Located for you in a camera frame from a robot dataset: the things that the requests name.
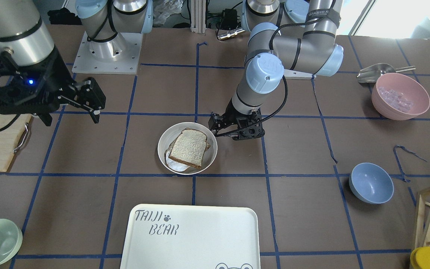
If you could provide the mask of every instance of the blue bowl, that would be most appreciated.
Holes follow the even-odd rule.
[[[393,197],[394,185],[389,174],[372,163],[360,163],[349,176],[353,194],[366,203],[386,203]]]

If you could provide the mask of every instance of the light blue joint cap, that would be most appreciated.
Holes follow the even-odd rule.
[[[253,27],[253,30],[251,30],[250,39],[248,40],[248,42],[250,42],[251,38],[259,32],[263,32],[265,30],[276,31],[276,29],[278,29],[278,27],[271,22],[262,22],[260,24],[257,24],[255,27]]]
[[[248,27],[248,21],[246,20],[246,0],[243,0],[243,4],[242,4],[242,18],[241,18],[241,22],[242,22],[242,28],[247,31],[250,32],[250,28]]]
[[[257,93],[272,92],[283,77],[285,69],[281,60],[271,53],[260,53],[246,67],[246,82]]]
[[[300,24],[306,21],[309,4],[304,0],[287,0],[285,2],[285,10],[292,21]]]
[[[331,77],[338,72],[341,63],[343,63],[343,47],[338,44],[334,44],[333,53],[328,58],[323,67],[315,75],[325,75],[326,77]]]
[[[142,26],[142,34],[148,34],[152,31],[154,20],[154,5],[152,0],[147,0],[147,11],[145,12],[144,25]]]
[[[107,4],[107,0],[76,0],[75,9],[80,19],[87,19],[101,11]]]

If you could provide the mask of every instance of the metal scoop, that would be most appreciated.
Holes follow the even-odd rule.
[[[376,82],[377,79],[386,73],[399,73],[410,70],[416,70],[416,67],[393,68],[388,64],[375,64],[367,68],[363,68],[357,75],[359,83]]]

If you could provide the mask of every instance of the white bread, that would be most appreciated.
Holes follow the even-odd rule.
[[[169,148],[165,151],[165,163],[167,166],[177,172],[184,172],[188,169],[188,165],[185,165],[183,163],[176,162],[169,158],[170,153],[172,152],[172,148],[174,147],[175,140],[170,144]]]
[[[175,139],[169,158],[176,162],[201,169],[202,159],[210,145],[205,133],[187,128]]]

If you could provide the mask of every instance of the bread slice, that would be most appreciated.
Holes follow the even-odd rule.
[[[205,150],[209,148],[205,133],[187,128],[174,141],[169,158],[196,169],[202,168]]]

